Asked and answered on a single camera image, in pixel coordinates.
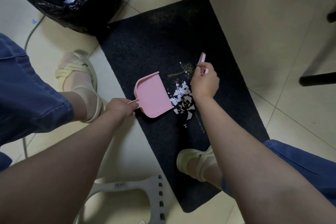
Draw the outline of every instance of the cream sandal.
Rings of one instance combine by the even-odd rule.
[[[90,119],[90,120],[87,120],[87,121],[82,121],[84,123],[90,123],[90,122],[94,121],[95,119],[97,119],[99,117],[99,115],[101,114],[102,109],[103,109],[102,99],[97,94],[97,74],[95,72],[95,69],[94,69],[93,65],[89,61],[89,59],[87,59],[86,57],[84,57],[82,54],[80,54],[78,52],[73,52],[73,54],[76,55],[79,58],[79,60],[76,63],[69,63],[63,69],[57,69],[56,72],[55,72],[55,76],[58,79],[58,86],[61,89],[61,91],[64,91],[64,89],[63,89],[64,82],[65,82],[66,78],[68,78],[71,75],[71,73],[73,71],[84,72],[84,73],[87,73],[91,77],[94,91],[92,91],[92,89],[89,89],[88,87],[82,86],[82,85],[79,85],[79,86],[77,86],[76,88],[73,89],[73,90],[75,90],[75,89],[78,89],[78,88],[86,88],[86,89],[90,90],[93,94],[96,95],[96,97],[97,97],[97,108],[96,108],[96,112],[95,112],[93,118]]]
[[[212,161],[208,162],[205,165],[205,161],[207,160],[208,157],[214,157],[215,156],[213,151],[212,151],[211,146],[209,146],[209,148],[206,151],[199,151],[199,150],[195,150],[195,149],[185,149],[185,150],[180,151],[180,153],[177,156],[176,165],[177,165],[177,169],[180,172],[183,172],[186,175],[190,175],[187,171],[188,162],[193,158],[198,158],[199,156],[201,156],[201,157],[199,158],[199,162],[198,162],[197,167],[196,167],[197,179],[200,182],[205,182],[204,171],[209,166],[217,163],[216,158],[213,158]]]

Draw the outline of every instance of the blue jeans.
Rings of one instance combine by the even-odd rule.
[[[335,162],[276,140],[267,140],[264,145],[303,175],[330,203],[336,206]],[[222,190],[231,195],[224,179],[222,179]]]
[[[0,33],[0,146],[31,133],[50,132],[73,116],[72,105],[41,80],[26,52]],[[10,163],[0,153],[0,171]]]

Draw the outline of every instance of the tile floor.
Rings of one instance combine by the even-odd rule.
[[[0,31],[23,47],[42,17],[26,0],[0,0]],[[179,0],[124,0],[113,20],[124,19]],[[336,161],[336,85],[301,87],[302,74],[334,72],[336,23],[326,14],[336,0],[210,0],[232,52],[272,139]],[[94,37],[63,28],[45,18],[31,37],[27,53],[40,77],[57,89],[53,71],[64,52],[83,49],[99,67],[99,94],[109,101],[123,97],[113,71]],[[51,133],[27,137],[28,156],[57,143],[85,125],[74,122]],[[14,162],[23,160],[19,140],[2,146]],[[162,173],[136,120],[114,137],[98,178],[140,180]],[[237,204],[218,194],[193,213],[183,213],[165,182],[167,223],[242,224]],[[85,223],[139,223],[149,220],[141,192],[97,194],[85,206]]]

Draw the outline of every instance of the dark blue mat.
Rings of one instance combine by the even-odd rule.
[[[189,84],[192,69],[205,52],[206,61],[213,64],[220,78],[215,100],[259,141],[269,139],[209,0],[183,0],[114,22],[97,38],[128,99],[134,99],[137,80],[156,71],[160,71],[170,93],[176,89],[175,82]],[[173,110],[156,119],[137,112],[141,128],[176,198],[188,213],[219,190],[177,170],[180,150],[204,151],[209,146],[199,112],[196,110],[187,122],[186,118]]]

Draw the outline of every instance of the forearm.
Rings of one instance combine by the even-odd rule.
[[[213,99],[196,104],[218,165],[247,223],[335,220],[333,205],[233,121]]]
[[[94,123],[0,173],[0,223],[71,223],[120,123]]]

